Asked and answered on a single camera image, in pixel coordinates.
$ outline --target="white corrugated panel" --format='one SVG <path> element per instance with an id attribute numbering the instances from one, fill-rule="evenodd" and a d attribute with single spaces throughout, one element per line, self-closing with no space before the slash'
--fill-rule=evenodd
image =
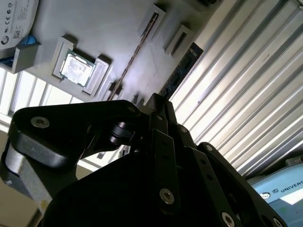
<path id="1" fill-rule="evenodd" d="M 299 2 L 223 1 L 196 43 L 204 55 L 171 98 L 196 143 L 243 175 L 303 148 Z"/>

